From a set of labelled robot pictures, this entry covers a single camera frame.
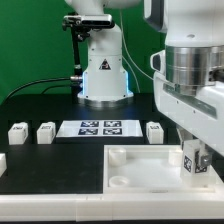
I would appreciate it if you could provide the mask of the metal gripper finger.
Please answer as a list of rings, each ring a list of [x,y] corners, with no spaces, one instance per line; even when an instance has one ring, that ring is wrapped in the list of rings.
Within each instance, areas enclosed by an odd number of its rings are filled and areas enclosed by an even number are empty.
[[[177,127],[177,134],[180,140],[181,148],[184,148],[184,142],[193,139],[193,135],[182,127]]]
[[[213,151],[203,141],[199,141],[199,166],[208,167],[212,163]]]

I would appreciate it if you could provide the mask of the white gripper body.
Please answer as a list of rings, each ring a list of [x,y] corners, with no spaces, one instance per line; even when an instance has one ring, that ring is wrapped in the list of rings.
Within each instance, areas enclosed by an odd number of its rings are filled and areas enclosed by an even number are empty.
[[[158,110],[224,156],[224,83],[198,88],[184,96],[159,72],[154,73],[154,99]]]

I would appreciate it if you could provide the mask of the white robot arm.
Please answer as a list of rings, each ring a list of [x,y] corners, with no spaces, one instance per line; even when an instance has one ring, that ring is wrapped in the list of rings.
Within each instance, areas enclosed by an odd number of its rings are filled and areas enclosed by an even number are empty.
[[[79,99],[98,105],[132,96],[122,66],[122,33],[106,8],[144,3],[144,19],[166,34],[150,58],[158,110],[224,156],[224,0],[65,0],[76,13],[63,19],[90,37]]]

